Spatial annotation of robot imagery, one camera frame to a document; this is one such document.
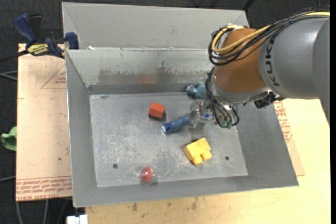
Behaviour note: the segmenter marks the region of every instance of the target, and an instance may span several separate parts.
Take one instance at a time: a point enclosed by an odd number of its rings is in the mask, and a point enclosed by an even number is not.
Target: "small red ball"
[[[144,183],[149,183],[153,178],[153,170],[150,167],[145,167],[140,172],[140,180]]]

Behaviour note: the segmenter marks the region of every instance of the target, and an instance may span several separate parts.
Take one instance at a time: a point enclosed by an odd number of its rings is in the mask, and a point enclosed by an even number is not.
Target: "green object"
[[[16,126],[8,134],[1,135],[1,142],[6,149],[16,151]]]

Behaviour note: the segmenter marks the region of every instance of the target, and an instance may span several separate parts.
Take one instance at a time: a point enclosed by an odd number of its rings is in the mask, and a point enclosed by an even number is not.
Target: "yellow block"
[[[194,165],[201,164],[203,160],[207,161],[211,159],[210,146],[205,138],[197,140],[184,147],[183,151],[189,161],[192,161]]]

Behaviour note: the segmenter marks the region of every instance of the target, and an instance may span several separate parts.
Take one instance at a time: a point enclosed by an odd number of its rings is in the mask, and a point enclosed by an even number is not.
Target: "red cube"
[[[151,103],[151,106],[149,108],[148,115],[156,117],[158,119],[162,118],[164,113],[164,105],[158,104],[158,103]]]

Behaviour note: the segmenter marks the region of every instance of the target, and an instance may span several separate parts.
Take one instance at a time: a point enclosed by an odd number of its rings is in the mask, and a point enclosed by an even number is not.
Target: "cardboard sheet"
[[[72,195],[63,59],[19,57],[16,163],[17,201]]]

